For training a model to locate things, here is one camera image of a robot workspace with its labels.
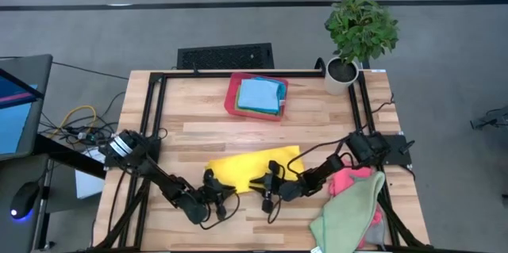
blue light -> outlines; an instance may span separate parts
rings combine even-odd
[[[29,213],[26,216],[24,216],[22,218],[19,218],[19,219],[13,218],[13,221],[14,221],[14,223],[24,223],[24,222],[26,222],[27,220],[30,219],[32,214],[33,214],[33,209],[30,209]]]

folded blue towel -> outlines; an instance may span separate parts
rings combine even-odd
[[[275,79],[265,79],[265,78],[254,78],[254,79],[259,79],[259,80],[265,80],[265,81],[269,81],[269,82],[275,82],[275,83],[278,83],[280,88],[278,90],[278,93],[277,95],[279,96],[279,100],[284,100],[284,97],[286,96],[286,85],[284,84],[284,82],[280,82],[278,80],[275,80]]]
[[[285,87],[282,88],[279,82],[263,78],[242,79],[238,107],[266,113],[278,113],[282,91],[285,93]]]

pink cloth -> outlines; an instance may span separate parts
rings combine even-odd
[[[330,194],[335,197],[336,195],[342,193],[355,183],[353,177],[368,178],[373,173],[374,171],[369,167],[363,167],[358,170],[353,170],[352,168],[344,168],[333,175],[328,190]],[[378,224],[379,222],[381,222],[382,219],[383,212],[381,211],[379,205],[377,205],[375,207],[374,218],[372,218],[372,222],[369,225],[369,227]],[[360,244],[358,245],[358,248],[362,248],[364,245],[365,241],[362,238]]]

wooden table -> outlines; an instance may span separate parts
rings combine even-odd
[[[130,75],[118,129],[139,130],[150,71]],[[372,109],[390,101],[387,74],[365,71]],[[183,176],[193,186],[202,184],[203,168],[210,159],[238,153],[299,145],[301,151],[326,141],[336,140],[354,131],[348,94],[326,93],[323,79],[287,79],[286,113],[281,122],[261,121],[228,115],[224,98],[229,79],[169,79],[164,99],[161,127],[169,131],[162,141],[159,165],[168,173]],[[361,96],[357,90],[362,123],[365,123]],[[152,105],[152,121],[155,112]],[[399,132],[394,105],[374,114],[376,129],[382,133]],[[304,156],[306,168],[323,163],[335,146],[319,148]],[[395,212],[407,228],[422,242],[429,239],[421,214],[412,176],[400,167],[385,168]],[[106,235],[112,200],[121,171],[111,170],[98,209],[94,242]],[[129,186],[126,177],[121,185],[114,221],[125,207]],[[181,209],[174,209],[156,186],[151,186],[142,250],[309,250],[315,247],[309,223],[329,200],[326,190],[312,197],[283,202],[277,221],[267,223],[261,211],[258,193],[241,195],[237,214],[209,231],[193,225]],[[232,197],[226,203],[228,213],[237,204]],[[137,215],[133,216],[127,245],[133,244]]]

gray floor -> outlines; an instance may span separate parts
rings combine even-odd
[[[0,5],[69,5],[246,0],[0,0]],[[505,252],[508,146],[502,129],[474,132],[469,120],[506,104],[508,6],[394,7],[400,42],[371,62],[386,68],[411,149],[417,188],[433,245]],[[275,67],[312,67],[331,56],[323,29],[329,8],[126,10],[0,13],[0,55],[51,53],[55,61],[128,75],[169,69],[178,48],[271,42]],[[53,121],[77,105],[105,110],[126,82],[54,66],[44,112]],[[121,101],[107,120],[115,121]],[[75,218],[79,226],[67,226]],[[52,219],[55,251],[90,241],[94,206]]]

